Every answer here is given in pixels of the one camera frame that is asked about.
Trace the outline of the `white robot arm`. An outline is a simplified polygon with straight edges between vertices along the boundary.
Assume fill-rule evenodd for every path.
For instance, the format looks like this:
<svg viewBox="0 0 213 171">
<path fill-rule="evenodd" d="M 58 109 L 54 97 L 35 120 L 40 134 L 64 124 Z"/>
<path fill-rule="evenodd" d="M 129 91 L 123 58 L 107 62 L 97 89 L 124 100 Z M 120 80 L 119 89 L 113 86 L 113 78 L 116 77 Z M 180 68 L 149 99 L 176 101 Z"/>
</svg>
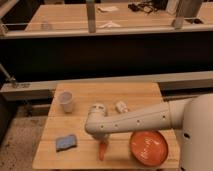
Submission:
<svg viewBox="0 0 213 171">
<path fill-rule="evenodd" d="M 114 116 L 93 105 L 85 122 L 85 131 L 98 140 L 113 133 L 166 129 L 182 130 L 179 171 L 213 171 L 213 94 Z"/>
</svg>

